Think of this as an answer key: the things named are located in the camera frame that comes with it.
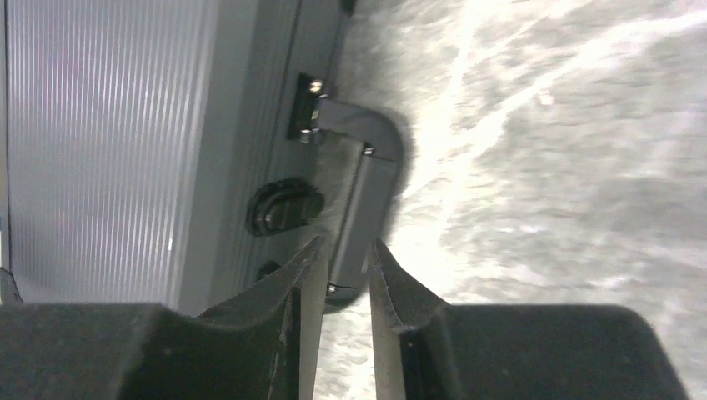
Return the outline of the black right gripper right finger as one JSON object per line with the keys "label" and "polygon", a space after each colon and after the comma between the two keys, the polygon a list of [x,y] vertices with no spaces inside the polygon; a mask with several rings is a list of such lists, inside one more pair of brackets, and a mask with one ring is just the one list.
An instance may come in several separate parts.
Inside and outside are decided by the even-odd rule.
{"label": "black right gripper right finger", "polygon": [[685,399],[658,337],[607,304],[451,304],[369,248],[380,399]]}

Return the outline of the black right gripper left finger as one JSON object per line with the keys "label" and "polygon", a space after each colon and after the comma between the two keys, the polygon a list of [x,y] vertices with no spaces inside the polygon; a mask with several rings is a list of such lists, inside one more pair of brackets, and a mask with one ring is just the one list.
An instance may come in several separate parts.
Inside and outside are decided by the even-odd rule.
{"label": "black right gripper left finger", "polygon": [[1,308],[4,399],[310,399],[326,242],[197,317],[159,304]]}

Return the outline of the black poker chip case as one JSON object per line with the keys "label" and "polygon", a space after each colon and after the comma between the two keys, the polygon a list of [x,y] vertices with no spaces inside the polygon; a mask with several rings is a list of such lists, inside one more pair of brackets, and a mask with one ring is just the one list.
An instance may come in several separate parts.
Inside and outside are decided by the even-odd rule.
{"label": "black poker chip case", "polygon": [[198,315],[317,235],[353,303],[404,160],[335,96],[355,7],[2,2],[2,303]]}

